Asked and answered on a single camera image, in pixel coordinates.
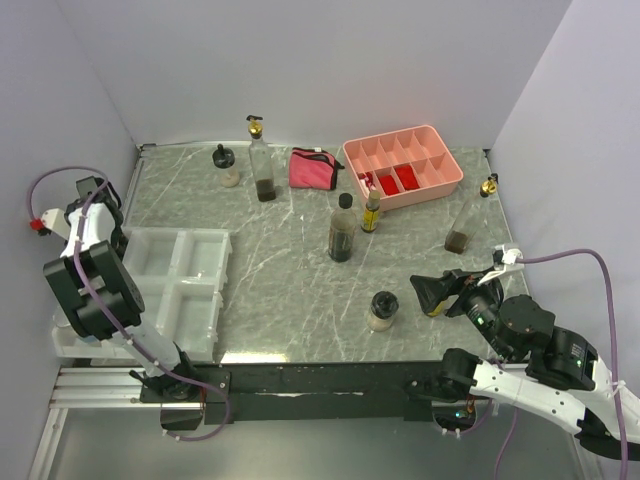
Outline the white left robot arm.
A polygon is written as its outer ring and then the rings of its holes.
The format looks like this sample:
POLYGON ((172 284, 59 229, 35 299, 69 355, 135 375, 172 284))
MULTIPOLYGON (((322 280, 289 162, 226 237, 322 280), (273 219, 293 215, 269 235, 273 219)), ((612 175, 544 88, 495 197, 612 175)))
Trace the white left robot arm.
POLYGON ((70 227, 65 250, 43 268, 58 304, 76 335, 109 342, 143 368, 133 377, 160 398, 186 402, 201 393, 188 355, 142 318, 145 303, 123 264, 128 238, 121 202, 107 180, 76 182, 79 198, 64 212, 70 227))

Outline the round shaker black spout lid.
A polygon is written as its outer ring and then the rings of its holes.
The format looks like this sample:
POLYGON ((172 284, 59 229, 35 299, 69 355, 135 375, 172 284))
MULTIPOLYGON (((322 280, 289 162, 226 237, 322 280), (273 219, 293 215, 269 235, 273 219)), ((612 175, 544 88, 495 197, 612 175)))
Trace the round shaker black spout lid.
POLYGON ((225 188, 235 187, 240 181, 234 152, 218 144, 212 153, 212 161, 218 171, 220 184, 225 188))

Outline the shaker jar chrome black lid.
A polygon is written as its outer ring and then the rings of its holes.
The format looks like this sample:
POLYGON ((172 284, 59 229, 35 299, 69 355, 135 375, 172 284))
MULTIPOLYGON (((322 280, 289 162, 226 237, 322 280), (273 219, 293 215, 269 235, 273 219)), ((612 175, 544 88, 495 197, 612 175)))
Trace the shaker jar chrome black lid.
POLYGON ((395 294, 389 291, 377 292, 370 303, 367 313, 367 325, 374 332, 388 330, 399 309, 399 301, 395 294))

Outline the white plastic divided tray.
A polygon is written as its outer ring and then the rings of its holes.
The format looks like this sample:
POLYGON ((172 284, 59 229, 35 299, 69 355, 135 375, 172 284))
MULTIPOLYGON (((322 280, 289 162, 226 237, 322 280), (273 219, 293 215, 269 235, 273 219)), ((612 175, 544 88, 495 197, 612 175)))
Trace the white plastic divided tray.
POLYGON ((232 253, 222 229, 128 227, 123 264, 145 304, 142 320, 194 362, 211 362, 232 253))

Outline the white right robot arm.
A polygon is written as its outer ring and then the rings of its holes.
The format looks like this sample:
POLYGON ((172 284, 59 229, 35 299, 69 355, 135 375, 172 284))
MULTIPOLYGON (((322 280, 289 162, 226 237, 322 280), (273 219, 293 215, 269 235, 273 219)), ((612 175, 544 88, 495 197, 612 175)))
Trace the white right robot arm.
POLYGON ((617 386, 597 350, 583 336, 556 325, 552 312, 531 296, 505 297, 502 284, 483 272, 459 269, 441 277, 413 275, 421 310, 444 303, 449 318, 464 316, 487 341, 506 372, 460 348, 449 348, 423 384, 427 396, 453 401, 485 396, 546 419, 601 457, 639 458, 639 399, 617 386))

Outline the small yellow label bottle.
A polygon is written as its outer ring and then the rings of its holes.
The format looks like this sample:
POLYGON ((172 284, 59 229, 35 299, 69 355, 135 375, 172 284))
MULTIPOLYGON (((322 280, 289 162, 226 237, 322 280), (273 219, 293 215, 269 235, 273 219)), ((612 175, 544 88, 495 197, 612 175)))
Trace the small yellow label bottle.
POLYGON ((443 310, 444 310, 444 304, 441 303, 436 308, 434 308, 432 311, 428 312, 427 316, 429 316, 429 317, 437 317, 438 315, 441 314, 441 312, 443 310))

